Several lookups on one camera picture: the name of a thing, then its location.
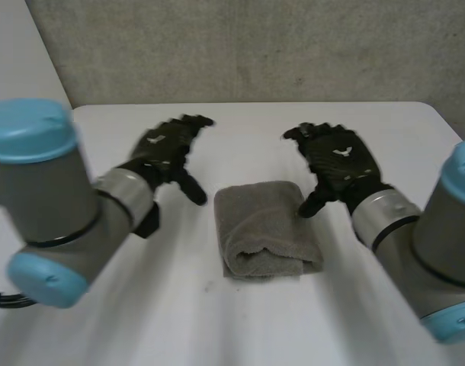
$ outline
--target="gray cylindrical joint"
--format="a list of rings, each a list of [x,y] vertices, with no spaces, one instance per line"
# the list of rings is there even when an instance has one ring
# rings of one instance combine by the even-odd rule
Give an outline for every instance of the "gray cylindrical joint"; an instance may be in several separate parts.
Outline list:
[[[465,284],[465,204],[442,183],[415,227],[414,250],[430,270]]]
[[[46,242],[84,229],[98,198],[78,148],[31,164],[0,163],[0,204],[26,242]]]
[[[374,252],[398,227],[419,217],[421,211],[396,189],[386,189],[365,198],[351,216],[353,229]]]
[[[426,269],[465,287],[465,141],[443,165],[415,228],[414,252]]]

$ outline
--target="gray concrete wall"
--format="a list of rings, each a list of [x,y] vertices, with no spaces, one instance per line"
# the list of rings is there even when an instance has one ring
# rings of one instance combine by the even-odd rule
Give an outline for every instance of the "gray concrete wall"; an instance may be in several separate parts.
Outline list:
[[[27,0],[74,106],[424,101],[465,136],[465,0]]]

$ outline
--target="white table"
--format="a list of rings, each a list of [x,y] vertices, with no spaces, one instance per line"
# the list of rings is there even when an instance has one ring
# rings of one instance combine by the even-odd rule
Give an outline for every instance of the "white table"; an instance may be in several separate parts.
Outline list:
[[[357,242],[345,208],[313,220],[325,271],[246,283],[223,278],[212,197],[230,185],[288,180],[304,194],[315,178],[281,134],[329,122],[364,138],[384,178],[423,207],[459,137],[420,103],[108,105],[77,108],[92,176],[125,160],[147,127],[181,113],[216,120],[197,139],[189,170],[206,207],[176,186],[160,189],[162,228],[130,237],[69,310],[0,310],[0,365],[446,365],[465,344],[435,344],[374,257]],[[18,240],[0,210],[0,290]]]

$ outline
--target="black glove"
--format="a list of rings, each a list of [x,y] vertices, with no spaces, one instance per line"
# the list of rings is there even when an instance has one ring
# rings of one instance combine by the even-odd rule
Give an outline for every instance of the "black glove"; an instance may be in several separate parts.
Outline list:
[[[352,130],[338,125],[303,123],[284,133],[295,140],[300,153],[317,175],[316,190],[299,207],[301,217],[312,217],[326,202],[342,201],[350,213],[369,195],[390,189],[370,150]]]
[[[207,202],[207,195],[185,169],[187,154],[200,130],[214,122],[202,116],[181,116],[147,130],[131,152],[131,160],[121,167],[146,179],[152,190],[163,183],[176,181],[195,204]]]

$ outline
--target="light blue cap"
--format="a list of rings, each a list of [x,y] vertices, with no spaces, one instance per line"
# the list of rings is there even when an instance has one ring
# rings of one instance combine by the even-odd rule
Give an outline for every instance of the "light blue cap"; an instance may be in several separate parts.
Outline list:
[[[465,340],[465,302],[427,315],[421,322],[441,343]]]
[[[79,273],[35,254],[15,254],[7,272],[24,295],[52,307],[72,307],[88,291],[88,282]]]
[[[465,204],[465,141],[454,148],[443,165],[441,183],[456,199]]]
[[[29,98],[0,101],[0,162],[43,162],[76,145],[70,113],[60,103]]]

